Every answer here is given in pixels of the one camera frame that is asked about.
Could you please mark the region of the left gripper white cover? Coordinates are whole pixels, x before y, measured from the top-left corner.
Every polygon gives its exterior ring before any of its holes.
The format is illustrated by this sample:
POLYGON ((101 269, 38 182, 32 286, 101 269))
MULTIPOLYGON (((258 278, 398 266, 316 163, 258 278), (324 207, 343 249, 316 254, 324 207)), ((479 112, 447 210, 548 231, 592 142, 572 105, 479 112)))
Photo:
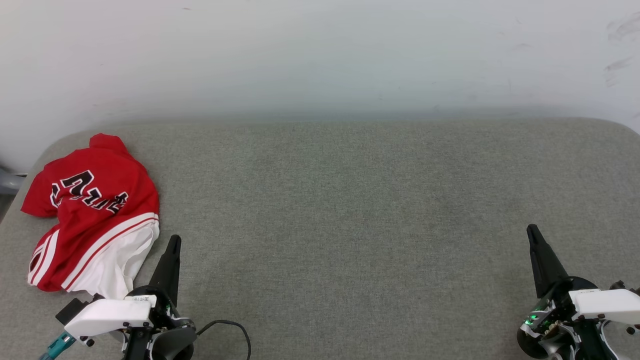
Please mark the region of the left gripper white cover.
POLYGON ((95 296, 73 299, 64 308, 64 330, 89 344, 110 334, 122 343, 124 360, 190 360, 195 350, 195 324, 178 313, 181 266, 180 235, 172 235, 151 276, 121 300, 95 296))

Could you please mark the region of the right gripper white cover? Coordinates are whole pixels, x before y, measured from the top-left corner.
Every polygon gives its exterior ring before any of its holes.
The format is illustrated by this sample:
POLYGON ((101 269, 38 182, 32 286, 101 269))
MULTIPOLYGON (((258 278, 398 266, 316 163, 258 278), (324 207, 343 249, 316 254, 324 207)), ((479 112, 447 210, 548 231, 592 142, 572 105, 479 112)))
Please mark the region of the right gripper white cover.
POLYGON ((516 334, 519 348, 538 360, 626 360, 607 340, 617 322, 639 333, 640 299, 618 281, 610 289, 570 276, 536 224, 526 227, 538 298, 516 334))

